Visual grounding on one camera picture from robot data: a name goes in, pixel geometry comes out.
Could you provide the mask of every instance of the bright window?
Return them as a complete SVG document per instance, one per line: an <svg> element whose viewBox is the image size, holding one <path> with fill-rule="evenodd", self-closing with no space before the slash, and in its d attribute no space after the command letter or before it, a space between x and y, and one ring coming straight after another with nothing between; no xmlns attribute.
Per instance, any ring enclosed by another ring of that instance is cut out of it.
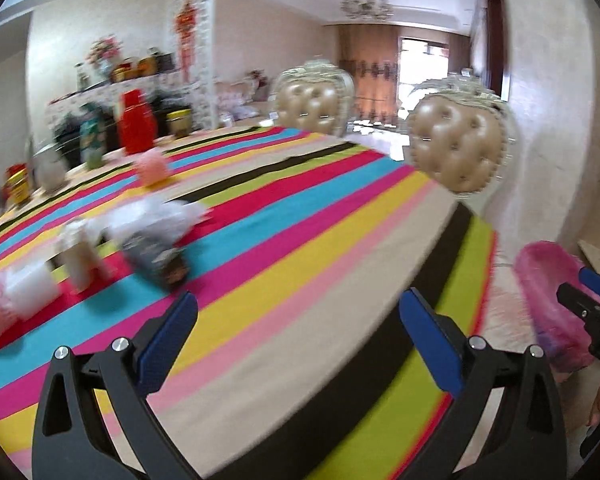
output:
<svg viewBox="0 0 600 480"><path fill-rule="evenodd" d="M449 50L440 44L419 40L402 40L398 99L402 108L398 116L406 119L418 101L431 90L410 93L413 87L427 79L443 79L449 68Z"/></svg>

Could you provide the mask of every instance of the beige leather chair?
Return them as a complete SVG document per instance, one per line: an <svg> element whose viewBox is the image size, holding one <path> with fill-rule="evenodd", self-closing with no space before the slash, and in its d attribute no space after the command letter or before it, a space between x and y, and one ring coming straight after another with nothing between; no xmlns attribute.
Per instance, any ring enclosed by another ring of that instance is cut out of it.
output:
<svg viewBox="0 0 600 480"><path fill-rule="evenodd" d="M473 77L429 80L417 89L435 93L422 98L406 120L405 161L481 215L513 158L509 107Z"/></svg>
<svg viewBox="0 0 600 480"><path fill-rule="evenodd" d="M341 137L347 129L355 97L349 73L312 60L283 72L269 95L276 126Z"/></svg>

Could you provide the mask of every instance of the red bottle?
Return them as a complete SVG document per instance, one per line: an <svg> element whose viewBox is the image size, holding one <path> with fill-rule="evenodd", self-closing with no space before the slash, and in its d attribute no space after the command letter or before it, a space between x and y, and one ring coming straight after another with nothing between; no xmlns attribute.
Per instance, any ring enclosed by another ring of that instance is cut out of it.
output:
<svg viewBox="0 0 600 480"><path fill-rule="evenodd" d="M126 154L141 153L154 146L158 124L151 107L142 99L142 92L132 90L122 95L125 111L118 121L118 136Z"/></svg>

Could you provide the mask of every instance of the metal screw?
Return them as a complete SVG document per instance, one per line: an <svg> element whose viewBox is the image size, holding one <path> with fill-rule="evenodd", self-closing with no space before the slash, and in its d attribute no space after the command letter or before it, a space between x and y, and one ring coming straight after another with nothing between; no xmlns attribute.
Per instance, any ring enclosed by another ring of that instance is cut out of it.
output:
<svg viewBox="0 0 600 480"><path fill-rule="evenodd" d="M487 348L487 342L479 335L474 335L469 338L469 346L474 350L484 350Z"/></svg>
<svg viewBox="0 0 600 480"><path fill-rule="evenodd" d="M529 347L529 353L538 359L544 356L544 350L542 350L538 345L531 345Z"/></svg>
<svg viewBox="0 0 600 480"><path fill-rule="evenodd" d="M66 346L60 346L54 352L56 359L64 359L69 355L69 349Z"/></svg>
<svg viewBox="0 0 600 480"><path fill-rule="evenodd" d="M129 339L126 337L119 337L113 343L111 343L111 348L113 348L116 352L122 352L126 350L129 346Z"/></svg>

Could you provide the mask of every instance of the curtain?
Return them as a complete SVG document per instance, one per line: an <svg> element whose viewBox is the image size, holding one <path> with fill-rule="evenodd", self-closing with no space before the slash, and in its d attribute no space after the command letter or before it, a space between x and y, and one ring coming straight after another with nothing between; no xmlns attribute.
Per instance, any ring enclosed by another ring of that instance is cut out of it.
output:
<svg viewBox="0 0 600 480"><path fill-rule="evenodd" d="M356 83L357 118L396 124L400 27L338 25L338 39L340 68Z"/></svg>
<svg viewBox="0 0 600 480"><path fill-rule="evenodd" d="M449 35L449 72L462 72L471 66L471 38L460 34Z"/></svg>

